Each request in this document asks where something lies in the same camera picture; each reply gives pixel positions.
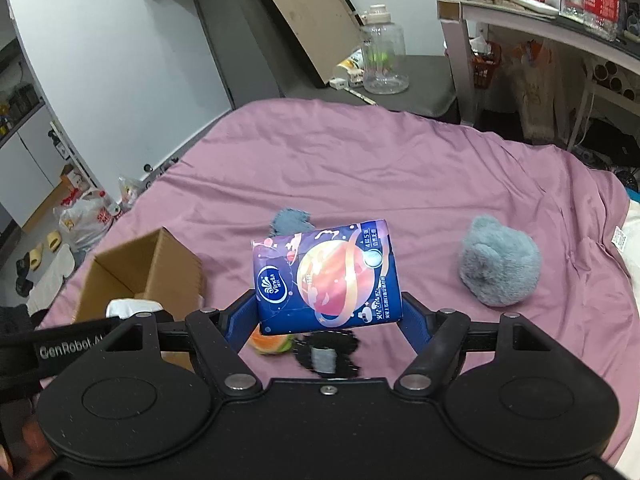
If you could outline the person's right hand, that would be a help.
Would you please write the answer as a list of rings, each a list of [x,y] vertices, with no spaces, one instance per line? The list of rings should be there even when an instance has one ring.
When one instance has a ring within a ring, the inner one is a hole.
[[[34,416],[26,418],[13,436],[1,436],[1,471],[10,479],[30,479],[54,459]]]

